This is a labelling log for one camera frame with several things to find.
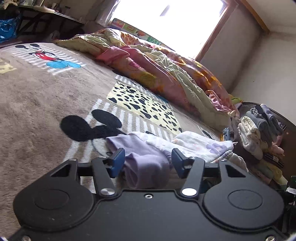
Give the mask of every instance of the bright window light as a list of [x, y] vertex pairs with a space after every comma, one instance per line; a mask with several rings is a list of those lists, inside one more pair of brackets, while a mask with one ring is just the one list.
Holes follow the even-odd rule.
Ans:
[[224, 8], [222, 0], [121, 0], [112, 18], [146, 32], [183, 56], [195, 58]]

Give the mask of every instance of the purple cloth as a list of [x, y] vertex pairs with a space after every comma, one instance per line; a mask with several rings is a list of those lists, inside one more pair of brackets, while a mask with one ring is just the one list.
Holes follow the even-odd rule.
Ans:
[[124, 148], [124, 172], [130, 188], [161, 188], [168, 183], [170, 162], [158, 149], [135, 135], [107, 137], [106, 140], [112, 152]]

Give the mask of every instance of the mickey mouse print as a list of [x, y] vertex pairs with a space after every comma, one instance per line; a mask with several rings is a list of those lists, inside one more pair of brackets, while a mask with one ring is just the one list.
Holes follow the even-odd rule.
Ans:
[[16, 45], [10, 52], [34, 66], [47, 70], [52, 75], [85, 66], [73, 57], [43, 44]]

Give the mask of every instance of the mickey mouse ear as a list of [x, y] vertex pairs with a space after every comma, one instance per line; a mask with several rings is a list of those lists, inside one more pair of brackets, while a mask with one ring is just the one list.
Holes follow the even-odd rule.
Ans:
[[89, 124], [77, 115], [68, 115], [60, 123], [62, 131], [74, 141], [87, 141], [92, 139], [92, 129]]
[[121, 121], [113, 114], [104, 111], [104, 110], [93, 110], [91, 112], [93, 117], [102, 124], [105, 124], [106, 126], [110, 126], [113, 128], [121, 128], [122, 123]]

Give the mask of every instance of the triangular cutout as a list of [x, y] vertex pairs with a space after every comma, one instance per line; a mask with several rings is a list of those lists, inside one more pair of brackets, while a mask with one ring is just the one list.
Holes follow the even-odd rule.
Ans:
[[225, 165], [229, 177], [246, 177], [230, 165]]
[[71, 165], [68, 164], [64, 166], [62, 169], [52, 174], [52, 177], [67, 177], [69, 176], [70, 168], [71, 168]]

